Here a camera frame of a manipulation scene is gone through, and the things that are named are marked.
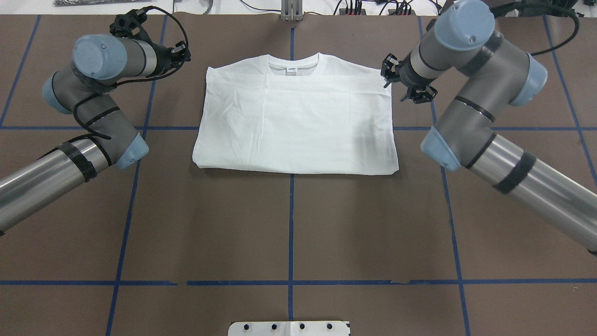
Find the silver metal tube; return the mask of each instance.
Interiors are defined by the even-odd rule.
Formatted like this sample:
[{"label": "silver metal tube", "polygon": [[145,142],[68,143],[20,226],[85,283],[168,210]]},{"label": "silver metal tube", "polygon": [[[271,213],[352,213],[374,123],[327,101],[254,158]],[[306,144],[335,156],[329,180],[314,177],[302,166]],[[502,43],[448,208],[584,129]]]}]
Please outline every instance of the silver metal tube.
[{"label": "silver metal tube", "polygon": [[[101,172],[107,162],[90,140],[73,143]],[[85,182],[77,166],[56,150],[0,181],[0,231],[6,232],[23,219]]]},{"label": "silver metal tube", "polygon": [[[498,135],[470,170],[496,185],[514,169],[523,152]],[[508,195],[525,203],[589,251],[597,252],[597,195],[582,185],[537,159]]]}]

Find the wire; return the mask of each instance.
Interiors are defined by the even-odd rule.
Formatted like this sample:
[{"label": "wire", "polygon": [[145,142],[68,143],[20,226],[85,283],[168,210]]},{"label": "wire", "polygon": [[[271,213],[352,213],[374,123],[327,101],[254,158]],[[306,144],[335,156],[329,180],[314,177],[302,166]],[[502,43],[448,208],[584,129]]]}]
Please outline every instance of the wire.
[{"label": "wire", "polygon": [[210,4],[207,5],[207,9],[203,12],[202,15],[209,14],[211,12],[211,8],[214,6],[214,0],[207,0],[207,1],[209,1]]},{"label": "wire", "polygon": [[338,4],[336,5],[336,9],[334,10],[334,14],[332,14],[332,15],[336,14],[336,12],[338,11],[338,7],[340,7],[341,3],[342,3],[342,0],[338,0]]},{"label": "wire", "polygon": [[[91,138],[93,138],[94,136],[97,136],[98,138],[102,138],[102,139],[105,139],[105,140],[112,140],[112,137],[111,137],[111,136],[108,136],[108,135],[105,135],[105,134],[99,133],[99,132],[97,132],[97,131],[95,131],[95,130],[92,130],[91,128],[89,128],[89,126],[85,125],[85,123],[83,123],[83,122],[81,121],[81,119],[79,118],[79,106],[81,106],[81,105],[83,105],[84,103],[87,103],[88,101],[90,101],[91,99],[93,99],[93,98],[97,98],[97,97],[99,97],[99,96],[100,96],[100,94],[98,94],[98,93],[94,93],[94,94],[92,94],[91,96],[88,96],[87,98],[85,98],[85,99],[83,99],[83,100],[81,100],[80,102],[78,102],[78,103],[76,103],[76,104],[75,104],[75,106],[73,107],[73,111],[72,111],[72,112],[73,112],[73,117],[75,117],[75,121],[76,121],[76,123],[77,123],[77,124],[79,124],[79,126],[81,126],[81,127],[84,129],[84,130],[86,130],[86,131],[87,131],[87,132],[89,132],[89,133],[87,133],[87,134],[83,134],[83,135],[79,135],[79,136],[75,136],[74,138],[72,138],[72,139],[68,140],[67,142],[73,143],[73,142],[75,142],[75,141],[77,141],[77,140],[82,140],[82,139],[91,139]],[[53,152],[54,152],[54,151],[56,151],[57,149],[58,149],[57,147],[53,148],[53,149],[52,149],[52,150],[50,150],[49,152],[47,152],[47,153],[45,153],[44,155],[40,156],[40,158],[42,158],[42,157],[45,157],[46,155],[53,153]]]},{"label": "wire", "polygon": [[439,16],[440,11],[442,10],[442,6],[439,4],[439,1],[438,0],[435,0],[435,1],[429,0],[429,1],[431,1],[431,3],[435,6],[435,9],[438,10],[438,16]]},{"label": "wire", "polygon": [[387,7],[387,5],[390,4],[391,2],[398,3],[396,0],[387,0],[386,3],[384,4],[384,6],[381,8],[381,11],[379,12],[379,15],[383,14],[383,10],[385,10],[386,7]]},{"label": "wire", "polygon": [[572,39],[578,34],[578,30],[580,29],[580,22],[578,20],[578,17],[576,16],[576,13],[572,9],[567,10],[566,8],[562,8],[560,6],[550,5],[550,4],[536,4],[536,3],[521,4],[519,2],[514,2],[512,4],[511,10],[521,10],[523,8],[544,8],[546,10],[559,11],[562,14],[566,14],[568,17],[570,17],[572,19],[572,21],[574,21],[574,32],[572,32],[572,34],[567,39],[565,39],[562,43],[560,43],[554,47],[551,47],[549,49],[545,49],[542,51],[538,51],[536,53],[532,53],[531,56],[545,54],[550,51],[561,48],[561,47],[565,46],[567,43],[569,43],[570,41],[572,41]]},{"label": "wire", "polygon": [[[174,15],[172,15],[172,14],[166,12],[165,10],[163,10],[162,8],[159,8],[159,7],[156,7],[156,6],[147,6],[147,7],[143,7],[143,9],[145,10],[145,12],[148,12],[150,10],[158,10],[158,11],[166,14],[172,20],[174,20],[174,22],[176,22],[176,24],[179,26],[180,31],[183,33],[183,36],[184,36],[184,47],[186,48],[187,51],[189,50],[189,37],[186,35],[186,31],[184,30],[183,25],[180,23],[180,21],[178,21],[177,18],[174,17]],[[140,78],[140,79],[137,79],[137,80],[122,81],[122,82],[114,84],[113,87],[116,88],[116,87],[119,87],[120,85],[128,84],[128,83],[151,82],[151,81],[157,81],[157,80],[164,79],[166,77],[174,75],[178,70],[180,70],[180,68],[182,68],[182,66],[183,66],[184,63],[185,63],[185,60],[183,58],[183,60],[180,62],[180,64],[176,68],[174,68],[174,70],[170,71],[167,74],[160,75],[160,76],[155,76],[155,77],[150,77],[150,78]]]},{"label": "wire", "polygon": [[278,12],[278,13],[281,13],[281,12],[282,12],[281,10],[265,10],[265,9],[262,9],[262,8],[253,7],[253,6],[251,6],[250,4],[246,3],[244,0],[240,0],[240,1],[242,2],[242,4],[243,4],[243,5],[247,6],[248,8],[252,8],[252,9],[254,9],[254,10],[256,10],[256,11],[264,11],[264,12]]}]

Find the white t-shirt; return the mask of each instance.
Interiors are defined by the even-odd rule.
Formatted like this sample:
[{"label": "white t-shirt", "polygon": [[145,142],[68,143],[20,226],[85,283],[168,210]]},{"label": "white t-shirt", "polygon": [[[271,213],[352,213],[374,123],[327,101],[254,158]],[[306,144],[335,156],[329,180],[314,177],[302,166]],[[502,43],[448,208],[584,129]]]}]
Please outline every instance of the white t-shirt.
[{"label": "white t-shirt", "polygon": [[398,170],[390,88],[377,69],[335,56],[270,55],[207,69],[193,162],[299,174]]}]

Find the shirt neckline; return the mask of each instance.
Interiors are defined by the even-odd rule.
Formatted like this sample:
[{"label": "shirt neckline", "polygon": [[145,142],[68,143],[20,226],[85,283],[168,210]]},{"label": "shirt neckline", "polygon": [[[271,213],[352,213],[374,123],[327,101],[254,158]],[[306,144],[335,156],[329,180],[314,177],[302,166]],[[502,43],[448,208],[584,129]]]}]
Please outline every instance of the shirt neckline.
[{"label": "shirt neckline", "polygon": [[[312,77],[312,76],[319,75],[325,67],[326,58],[324,56],[325,55],[323,55],[321,53],[316,53],[313,56],[309,56],[307,58],[300,59],[300,60],[284,60],[284,59],[279,59],[279,58],[273,57],[270,54],[267,54],[267,55],[264,55],[261,59],[263,60],[262,62],[263,62],[265,74],[267,74],[268,76],[297,78],[297,77]],[[300,67],[305,67],[305,66],[314,66],[315,69],[309,75],[284,76],[284,75],[275,74],[273,72],[272,68],[270,68],[270,65],[282,66],[282,67],[294,67],[294,68],[300,68]]]}]

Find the white plastic bracket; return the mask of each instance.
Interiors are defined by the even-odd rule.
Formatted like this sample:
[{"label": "white plastic bracket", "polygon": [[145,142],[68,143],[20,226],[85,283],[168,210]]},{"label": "white plastic bracket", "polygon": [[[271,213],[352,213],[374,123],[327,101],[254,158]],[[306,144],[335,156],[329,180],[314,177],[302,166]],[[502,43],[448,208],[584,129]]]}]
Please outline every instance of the white plastic bracket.
[{"label": "white plastic bracket", "polygon": [[350,336],[350,322],[234,322],[228,336]]}]

